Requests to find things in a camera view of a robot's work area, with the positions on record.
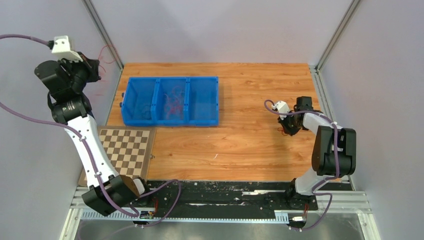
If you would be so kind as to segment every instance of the dark chessboard square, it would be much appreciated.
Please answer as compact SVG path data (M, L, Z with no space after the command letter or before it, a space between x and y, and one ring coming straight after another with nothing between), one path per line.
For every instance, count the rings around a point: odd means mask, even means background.
M135 163L135 168L136 168L136 169L141 169L141 168L142 168L142 166L143 166L143 163L142 163L142 162L140 162L140 161L138 161L138 162L136 162L136 163Z

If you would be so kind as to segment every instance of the wooden tabletop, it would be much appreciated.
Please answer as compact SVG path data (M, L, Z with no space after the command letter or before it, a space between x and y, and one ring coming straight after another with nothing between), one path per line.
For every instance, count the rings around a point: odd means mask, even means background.
M284 136L264 100L311 96L319 109L307 64L127 63L107 124L123 126L119 103L129 77L218 76L219 126L158 127L148 179L291 181L311 166L315 136Z

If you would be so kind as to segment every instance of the blue plastic container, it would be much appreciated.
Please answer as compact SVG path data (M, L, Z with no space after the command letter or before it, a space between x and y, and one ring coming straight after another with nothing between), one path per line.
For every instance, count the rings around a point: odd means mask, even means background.
M122 103L127 126L217 126L218 77L130 77Z

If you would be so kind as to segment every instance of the checkered board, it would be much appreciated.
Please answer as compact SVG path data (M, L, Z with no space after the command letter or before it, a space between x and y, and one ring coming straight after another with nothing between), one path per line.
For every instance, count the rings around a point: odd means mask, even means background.
M146 178L155 136L154 128L100 126L97 131L107 157L120 175L132 179ZM78 185L87 186L84 169Z

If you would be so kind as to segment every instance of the purple cable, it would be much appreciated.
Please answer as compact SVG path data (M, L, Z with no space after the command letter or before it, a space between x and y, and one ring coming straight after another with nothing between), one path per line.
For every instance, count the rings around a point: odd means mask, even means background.
M44 40L41 40L41 39L39 39L39 38L36 38L36 37L32 37L32 36L27 36L27 35L20 35L20 34L3 34L3 35L0 35L0 40L1 39L6 39L6 38L21 38L21 39L28 39L28 40L31 40L31 41L34 41L34 42L37 42L37 43L40 43L40 44L43 44L43 45L46 45L46 46L48 46L48 44L49 44L49 42L48 41L44 41ZM21 119L24 119L24 120L27 120L27 121L30 121L30 122L33 122L33 123L38 123L38 124L44 124L44 125L52 125L52 126L57 126L57 127L62 127L62 128L65 128L65 129L68 129L69 131L71 131L71 132L73 132L76 136L78 136L78 138L81 140L81 142L82 142L82 144L84 145L84 147L85 147L85 149L86 149L86 151L87 151L87 153L88 153L88 157L89 157L89 159L90 159L90 162L91 162L91 165L92 165L92 167L93 167L93 170L94 170L94 172L95 173L98 173L99 172L99 169L97 168L97 166L96 166L96 162L95 162L95 160L94 160L94 157L93 157L93 153L92 153L92 151L91 151L91 149L90 149L90 147L89 147L89 145L88 145L88 143L87 143L87 141L83 138L83 136L77 131L77 130L75 130L75 129L73 129L72 127L70 127L70 126L68 126L68 125L65 125L65 124L61 124L61 123L57 123L57 122L53 122L53 121L45 121L45 120L39 120L39 119L35 119L35 118L32 118L32 117L29 117L29 116L25 116L25 115L23 115L23 114L20 114L20 113L18 113L18 112L16 112L16 111L14 111L14 110L12 110L12 109L10 109L10 108L8 108L6 105L4 105L1 101L0 101L0 107L2 108L2 109L4 109L5 111L7 111L7 112L9 112L10 114L12 114L12 115L15 115L15 116L17 116L17 117L19 117L19 118L21 118ZM104 197L106 198L106 200L108 201L108 203L112 206L112 207L114 207L116 210L118 210L119 212L121 212L121 213L123 213L123 214L125 214L125 215L128 215L128 216L130 216L130 217L133 217L133 218L137 218L138 216L139 216L139 212L132 206L132 205L130 205L129 207L134 211L134 213L131 213L131 212L128 212L128 211L126 211L126 210L124 210L124 209L122 209L121 207L119 207L112 199L111 199L111 197L109 196L109 194L108 194L108 192L106 191L106 189L105 189L105 186L104 186L104 184L103 184L103 182L102 182L102 179L101 179L101 177L99 176L99 175L96 175L96 178L97 178L97 181L98 181L98 183L99 183L99 186L100 186L100 189L101 189L101 192L103 193L103 195L104 195ZM162 186L160 186L160 187L158 187L158 189L157 190L159 190L159 189L161 189L161 188L163 188L164 186L166 186L167 184L169 184L171 181L168 181L168 182L166 182L165 184L163 184ZM149 195L149 194L152 194L152 193L154 193L154 192L156 192L156 191L152 191L152 192L149 192L148 194L144 194L144 195L142 195L142 196L140 196L140 197L145 197L145 196L147 196L147 195ZM168 216L168 214L171 212L171 210L174 208L174 206L176 205L176 203L177 203L177 201L178 201L178 198L179 198L179 196L180 196L180 192L181 192L181 183L179 182L179 192L178 192L178 196L177 196L177 198L175 199L175 202L174 202L174 205L172 206L172 208L169 210L169 212L165 215L165 216Z
M265 100L263 102L263 105L265 106L265 108L268 111L270 111L271 113L273 113L273 114L282 115L282 116L292 116L292 115L295 115L295 114L314 114L314 115L317 115L317 116L325 119L335 129L335 131L334 131L334 140L333 140L334 141L335 175L334 176L331 176L331 177L327 177L327 178L321 180L320 182L318 182L317 184L315 184L312 187L312 192L313 192L313 194L315 196L330 196L330 199L328 200L327 207L325 208L325 210L322 213L321 217L314 224L312 224L311 226L306 227L306 228L292 227L292 229L294 229L294 230L296 230L298 232L300 232L300 231L308 231L308 230L311 230L311 229L315 228L318 224L320 224L320 222L324 219L324 216L327 214L327 212L328 212L328 210L330 208L331 202L333 200L333 195L331 193L315 193L315 190L319 186L321 186L323 183L325 183L325 182L327 182L329 180L338 179L339 176L340 176L339 154L338 154L338 151L337 151L337 149L338 149L338 147L337 147L337 141L338 141L338 134L339 134L338 133L338 130L337 130L337 125L334 124L334 122L330 118L328 118L327 116L323 115L322 113L319 113L319 112L316 112L316 111L307 111L307 110L304 110L304 111L296 111L296 112L289 112L289 113L279 113L279 112L275 112L274 110L272 110L271 108L269 108L267 106L267 103L272 103L272 105L274 105L274 102L272 100L270 100L270 99L267 99L267 100Z

